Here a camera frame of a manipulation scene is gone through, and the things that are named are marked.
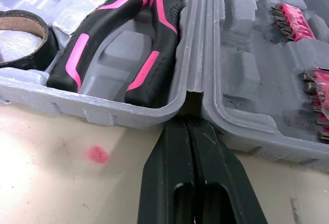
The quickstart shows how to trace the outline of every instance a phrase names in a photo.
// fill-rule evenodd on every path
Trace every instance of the black electrical tape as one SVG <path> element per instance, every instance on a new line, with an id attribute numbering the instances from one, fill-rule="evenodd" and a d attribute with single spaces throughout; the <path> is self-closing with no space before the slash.
<path id="1" fill-rule="evenodd" d="M 0 68 L 14 67 L 44 71 L 58 52 L 53 31 L 42 18 L 34 13 L 23 10 L 0 11 L 0 30 L 24 31 L 42 39 L 41 44 L 33 53 L 16 60 L 0 62 Z"/>

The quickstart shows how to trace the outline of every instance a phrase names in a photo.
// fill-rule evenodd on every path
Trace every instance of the pliers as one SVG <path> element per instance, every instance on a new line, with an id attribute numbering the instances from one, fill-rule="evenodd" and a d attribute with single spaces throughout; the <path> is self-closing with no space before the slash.
<path id="1" fill-rule="evenodd" d="M 143 169 L 137 224 L 267 224 L 237 157 L 203 119 L 165 125 Z"/>
<path id="2" fill-rule="evenodd" d="M 107 0 L 79 26 L 50 73 L 48 87 L 78 92 L 102 41 L 132 19 L 148 0 Z M 180 0 L 150 0 L 155 40 L 144 65 L 128 86 L 125 102 L 150 107 L 175 63 Z"/>

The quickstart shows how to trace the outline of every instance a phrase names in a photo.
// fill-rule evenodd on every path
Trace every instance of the workbench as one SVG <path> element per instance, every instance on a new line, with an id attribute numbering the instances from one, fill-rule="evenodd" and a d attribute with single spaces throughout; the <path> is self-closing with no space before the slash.
<path id="1" fill-rule="evenodd" d="M 105 127 L 0 104 L 1 224 L 135 224 L 161 130 Z M 108 153 L 96 163 L 86 152 Z M 329 175 L 236 152 L 269 224 L 328 224 Z"/>

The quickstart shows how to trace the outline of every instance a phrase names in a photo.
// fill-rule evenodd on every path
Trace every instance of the gray plastic tool case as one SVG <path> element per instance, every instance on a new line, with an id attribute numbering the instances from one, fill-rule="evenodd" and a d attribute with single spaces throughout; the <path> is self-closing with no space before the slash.
<path id="1" fill-rule="evenodd" d="M 174 76 L 158 108 L 123 103 L 152 47 L 147 11 L 102 43 L 78 94 L 45 87 L 49 70 L 3 68 L 1 100 L 86 117 L 91 123 L 150 129 L 180 110 L 187 91 L 198 92 L 203 94 L 202 116 L 224 134 L 219 136 L 230 148 L 329 171 L 329 145 L 317 140 L 320 128 L 305 108 L 310 101 L 298 79 L 303 70 L 329 61 L 329 0 L 182 1 Z M 53 27 L 62 51 L 76 18 L 82 20 L 102 2 L 0 0 L 0 10 L 36 13 Z M 281 3 L 303 11 L 317 40 L 287 42 L 271 15 L 271 7 Z"/>

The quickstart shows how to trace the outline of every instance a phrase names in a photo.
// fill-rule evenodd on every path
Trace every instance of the red spot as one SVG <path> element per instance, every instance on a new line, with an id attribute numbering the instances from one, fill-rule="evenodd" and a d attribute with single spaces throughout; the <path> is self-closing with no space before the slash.
<path id="1" fill-rule="evenodd" d="M 105 163 L 108 160 L 108 153 L 101 146 L 93 146 L 88 152 L 87 156 L 89 160 L 97 163 Z"/>

